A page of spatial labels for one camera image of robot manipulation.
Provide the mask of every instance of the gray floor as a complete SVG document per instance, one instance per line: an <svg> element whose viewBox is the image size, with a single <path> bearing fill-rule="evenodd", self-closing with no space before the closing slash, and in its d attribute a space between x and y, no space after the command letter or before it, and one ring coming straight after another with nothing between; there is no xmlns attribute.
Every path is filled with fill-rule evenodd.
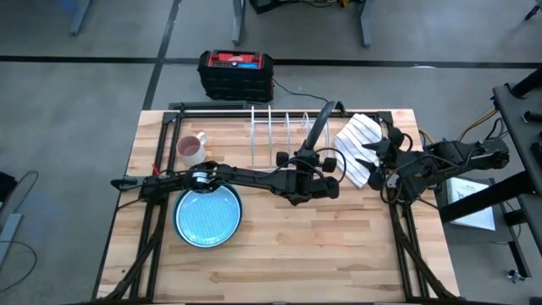
<svg viewBox="0 0 542 305"><path fill-rule="evenodd" d="M0 55L154 57L172 2L96 0L81 36L73 38L68 35L71 1L3 1ZM542 40L536 39L542 16L522 22L530 0L376 3L369 50L359 45L352 8L301 4L259 16L248 8L241 48L276 58L542 61ZM231 10L230 1L183 0L168 57L232 48ZM38 264L28 279L0 295L0 303L87 300L118 196L108 182L124 172L152 65L0 63L0 71L0 170L17 177L29 169L40 172L16 236L36 249ZM454 138L489 105L493 86L529 72L277 66L275 77L292 91L341 100L348 108L414 108L419 126L434 138ZM152 109L200 101L208 98L195 66L164 66ZM277 89L272 105L319 108L322 103ZM485 136L489 128L481 126L468 140ZM520 168L512 152L505 169L470 175L501 180ZM527 304L542 285L542 264L527 226L521 242L534 277L516 285L504 277L513 267L507 247L450 245L462 295ZM13 247L0 270L0 289L30 263L28 252Z"/></svg>

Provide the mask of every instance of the ceramic mug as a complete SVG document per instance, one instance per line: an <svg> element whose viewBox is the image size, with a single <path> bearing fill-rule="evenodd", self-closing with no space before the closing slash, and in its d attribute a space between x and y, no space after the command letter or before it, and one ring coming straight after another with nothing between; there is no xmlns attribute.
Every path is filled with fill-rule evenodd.
<svg viewBox="0 0 542 305"><path fill-rule="evenodd" d="M177 142L177 153L180 160L188 165L200 164L205 160L205 143L207 143L207 135L205 132L200 132L197 136L185 136Z"/></svg>

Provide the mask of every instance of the light blue plate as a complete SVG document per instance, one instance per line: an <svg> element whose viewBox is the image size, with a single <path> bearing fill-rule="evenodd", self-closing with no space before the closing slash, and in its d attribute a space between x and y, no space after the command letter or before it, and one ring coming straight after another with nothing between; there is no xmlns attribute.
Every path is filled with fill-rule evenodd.
<svg viewBox="0 0 542 305"><path fill-rule="evenodd" d="M177 234L195 247L216 247L234 235L241 222L241 200L232 186L212 193L185 191L172 212Z"/></svg>

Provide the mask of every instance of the wooden table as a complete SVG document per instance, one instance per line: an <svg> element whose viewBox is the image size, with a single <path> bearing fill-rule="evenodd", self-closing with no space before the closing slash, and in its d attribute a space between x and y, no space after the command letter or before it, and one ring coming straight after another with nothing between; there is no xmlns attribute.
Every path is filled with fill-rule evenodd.
<svg viewBox="0 0 542 305"><path fill-rule="evenodd" d="M394 125L414 139L421 149L411 109L391 110ZM162 111L141 113L127 175L151 175ZM329 119L335 135L348 119ZM268 168L268 132L257 125L255 164ZM172 135L170 128L163 169ZM180 136L205 131L207 159L238 167L251 166L250 119L183 119ZM273 127L273 155L287 150L285 128ZM306 132L292 132L297 149ZM321 136L317 147L324 145ZM175 169L184 169L178 160ZM333 173L337 178L341 172ZM174 232L168 215L158 270L155 302L393 302L403 301L395 240L388 207L368 187L357 189L348 179L340 197L312 200L292 207L268 191L235 187L241 195L243 220L239 230L222 246L189 246ZM119 204L137 198L138 191L123 193ZM170 196L169 211L177 193ZM431 192L423 198L434 202ZM136 258L145 203L120 210L113 224L98 297L107 295ZM448 246L437 210L412 206L422 255L436 276L458 294ZM409 263L414 291L418 290ZM146 287L148 265L141 287Z"/></svg>

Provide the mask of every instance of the striped towel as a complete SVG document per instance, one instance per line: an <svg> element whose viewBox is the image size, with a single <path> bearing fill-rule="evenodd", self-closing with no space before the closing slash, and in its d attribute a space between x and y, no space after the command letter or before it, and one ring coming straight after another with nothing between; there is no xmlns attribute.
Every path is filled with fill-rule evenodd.
<svg viewBox="0 0 542 305"><path fill-rule="evenodd" d="M335 148L346 157L346 177L357 187L362 188L368 180L369 171L356 161L363 159L379 165L375 151L362 147L362 144L375 143L382 140L382 129L374 120L364 114L354 114L345 127L335 136ZM342 157L335 152L337 164L344 170Z"/></svg>

